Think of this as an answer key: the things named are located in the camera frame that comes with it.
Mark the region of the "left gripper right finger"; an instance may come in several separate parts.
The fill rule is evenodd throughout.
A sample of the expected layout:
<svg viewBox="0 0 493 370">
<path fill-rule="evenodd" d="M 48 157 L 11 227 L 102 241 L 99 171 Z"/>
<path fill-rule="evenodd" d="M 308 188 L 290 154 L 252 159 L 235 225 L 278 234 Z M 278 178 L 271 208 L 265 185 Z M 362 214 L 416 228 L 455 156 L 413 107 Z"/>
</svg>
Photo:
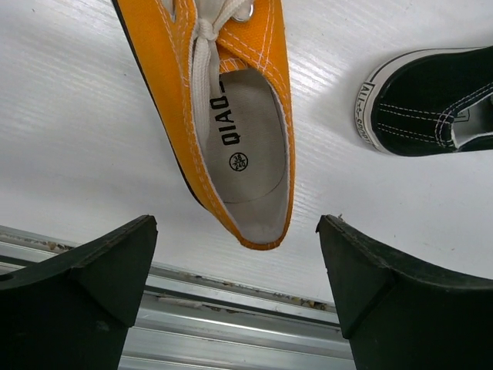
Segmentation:
<svg viewBox="0 0 493 370">
<path fill-rule="evenodd" d="M 317 225 L 359 369 L 490 369 L 492 282 L 413 257 L 331 215 Z"/>
</svg>

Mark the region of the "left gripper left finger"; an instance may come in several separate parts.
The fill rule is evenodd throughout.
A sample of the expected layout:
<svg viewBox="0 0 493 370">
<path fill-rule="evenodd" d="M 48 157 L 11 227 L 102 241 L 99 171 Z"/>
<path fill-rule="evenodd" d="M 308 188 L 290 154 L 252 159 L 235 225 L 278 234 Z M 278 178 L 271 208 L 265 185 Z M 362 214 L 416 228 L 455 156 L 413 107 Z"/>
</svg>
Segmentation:
<svg viewBox="0 0 493 370">
<path fill-rule="evenodd" d="M 146 215 L 1 276 L 3 369 L 116 369 L 157 240 Z"/>
</svg>

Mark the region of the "orange sneaker front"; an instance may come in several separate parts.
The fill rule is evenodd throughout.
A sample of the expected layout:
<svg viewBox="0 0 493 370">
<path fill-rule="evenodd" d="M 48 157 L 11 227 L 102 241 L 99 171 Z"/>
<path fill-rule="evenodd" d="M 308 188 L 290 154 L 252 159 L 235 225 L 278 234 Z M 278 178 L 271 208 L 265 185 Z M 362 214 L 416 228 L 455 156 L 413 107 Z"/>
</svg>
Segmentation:
<svg viewBox="0 0 493 370">
<path fill-rule="evenodd" d="M 113 6 L 190 193 L 244 247 L 278 247 L 295 179 L 281 2 Z"/>
</svg>

